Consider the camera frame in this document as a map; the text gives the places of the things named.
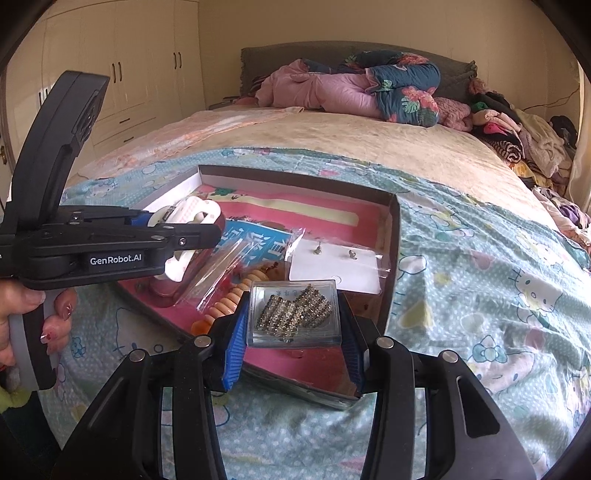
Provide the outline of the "person's left hand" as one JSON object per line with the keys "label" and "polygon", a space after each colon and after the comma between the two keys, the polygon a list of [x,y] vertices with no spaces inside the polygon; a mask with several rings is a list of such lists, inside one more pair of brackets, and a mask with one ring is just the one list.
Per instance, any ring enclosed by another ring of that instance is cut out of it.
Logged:
{"label": "person's left hand", "polygon": [[[46,293],[26,288],[15,280],[1,281],[1,367],[17,364],[10,343],[9,316],[34,311],[46,300]],[[40,342],[47,346],[47,353],[61,351],[69,342],[72,314],[77,306],[74,289],[61,292],[54,301],[55,314],[45,319]]]}

